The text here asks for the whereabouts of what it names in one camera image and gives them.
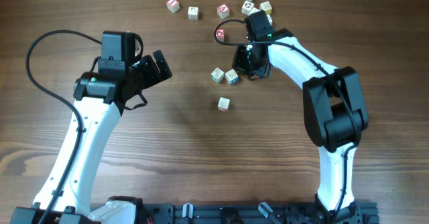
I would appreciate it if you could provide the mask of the blue H wooden block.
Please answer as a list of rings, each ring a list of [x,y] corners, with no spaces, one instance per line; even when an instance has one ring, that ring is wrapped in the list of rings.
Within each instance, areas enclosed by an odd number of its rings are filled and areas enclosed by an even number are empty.
[[[230,85],[233,85],[239,80],[239,75],[234,69],[231,69],[225,73],[225,79]]]

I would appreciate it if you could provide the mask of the green Z wooden block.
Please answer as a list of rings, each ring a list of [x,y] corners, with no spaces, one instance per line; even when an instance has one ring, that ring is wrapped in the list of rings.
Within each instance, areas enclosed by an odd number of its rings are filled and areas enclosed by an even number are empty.
[[[225,76],[225,73],[220,68],[215,68],[211,73],[211,78],[216,82],[220,83]]]

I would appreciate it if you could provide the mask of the wooden block red side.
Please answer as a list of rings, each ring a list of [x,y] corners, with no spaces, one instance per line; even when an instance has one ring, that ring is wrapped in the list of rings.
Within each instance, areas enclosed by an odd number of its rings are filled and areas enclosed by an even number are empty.
[[[218,103],[218,110],[220,111],[228,111],[229,109],[229,104],[230,104],[230,100],[224,97],[221,97],[219,99],[219,103]]]

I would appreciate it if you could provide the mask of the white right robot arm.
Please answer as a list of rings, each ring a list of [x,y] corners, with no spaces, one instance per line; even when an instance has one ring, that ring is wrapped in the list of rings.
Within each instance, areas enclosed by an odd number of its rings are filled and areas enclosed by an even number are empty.
[[[353,161],[369,118],[357,72],[337,68],[305,49],[286,29],[248,30],[233,67],[248,76],[267,77],[280,69],[301,89],[304,125],[318,148],[320,184],[316,199],[331,222],[342,221],[354,203]]]

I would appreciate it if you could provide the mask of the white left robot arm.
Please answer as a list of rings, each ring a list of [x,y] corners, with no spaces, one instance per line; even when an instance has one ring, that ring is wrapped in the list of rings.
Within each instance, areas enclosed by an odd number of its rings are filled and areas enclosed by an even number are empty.
[[[85,72],[74,88],[75,112],[55,165],[30,208],[18,207],[12,223],[146,223],[141,198],[113,196],[91,210],[90,196],[107,140],[127,100],[172,76],[161,51],[127,71],[102,59],[98,72]]]

